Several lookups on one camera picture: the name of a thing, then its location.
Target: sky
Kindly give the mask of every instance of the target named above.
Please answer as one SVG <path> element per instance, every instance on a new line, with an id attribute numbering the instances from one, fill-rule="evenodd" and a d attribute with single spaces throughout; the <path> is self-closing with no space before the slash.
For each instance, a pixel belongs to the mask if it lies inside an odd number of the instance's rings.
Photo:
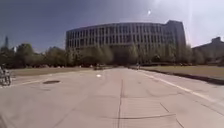
<path id="1" fill-rule="evenodd" d="M 192 47 L 224 37 L 223 0 L 0 0 L 0 44 L 65 47 L 67 30 L 117 22 L 184 23 Z"/>

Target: curved building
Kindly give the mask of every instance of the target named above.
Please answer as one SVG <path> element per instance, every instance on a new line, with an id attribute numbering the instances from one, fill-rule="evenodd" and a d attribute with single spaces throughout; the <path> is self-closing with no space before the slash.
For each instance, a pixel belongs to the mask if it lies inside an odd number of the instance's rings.
<path id="1" fill-rule="evenodd" d="M 135 44 L 146 51 L 166 44 L 176 47 L 176 55 L 186 46 L 184 26 L 179 21 L 160 23 L 112 23 L 72 29 L 66 32 L 66 50 L 80 53 L 86 47 Z"/>

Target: paved walkway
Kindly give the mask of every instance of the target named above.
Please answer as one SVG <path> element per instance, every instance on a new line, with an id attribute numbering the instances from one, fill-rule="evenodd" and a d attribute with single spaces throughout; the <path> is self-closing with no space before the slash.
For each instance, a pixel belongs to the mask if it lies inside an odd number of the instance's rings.
<path id="1" fill-rule="evenodd" d="M 117 68 L 16 80 L 0 113 L 8 128 L 223 128 L 223 98 L 223 86 Z"/>

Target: building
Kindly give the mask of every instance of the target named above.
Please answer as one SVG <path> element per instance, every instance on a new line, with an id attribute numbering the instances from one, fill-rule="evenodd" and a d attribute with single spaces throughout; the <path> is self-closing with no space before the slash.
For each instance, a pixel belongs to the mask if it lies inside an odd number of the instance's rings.
<path id="1" fill-rule="evenodd" d="M 144 50 L 157 50 L 167 44 L 174 45 L 176 56 L 186 46 L 182 22 L 160 23 L 112 23 L 72 29 L 66 32 L 66 50 L 79 54 L 86 47 L 118 46 L 135 44 Z"/>
<path id="2" fill-rule="evenodd" d="M 215 63 L 224 57 L 224 42 L 221 37 L 216 37 L 211 40 L 210 43 L 203 44 L 193 48 L 193 51 L 199 51 L 202 53 L 206 62 Z"/>

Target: grass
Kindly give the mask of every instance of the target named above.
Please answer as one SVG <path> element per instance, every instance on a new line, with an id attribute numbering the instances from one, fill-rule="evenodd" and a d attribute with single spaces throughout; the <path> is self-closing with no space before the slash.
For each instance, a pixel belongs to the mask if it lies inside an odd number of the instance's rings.
<path id="1" fill-rule="evenodd" d="M 142 69 L 157 70 L 168 73 L 182 73 L 224 80 L 224 67 L 217 66 L 157 66 L 142 67 Z"/>
<path id="2" fill-rule="evenodd" d="M 87 70 L 89 68 L 30 68 L 30 69 L 13 69 L 10 72 L 15 76 L 35 76 L 35 75 L 45 75 L 60 72 L 72 72 Z"/>

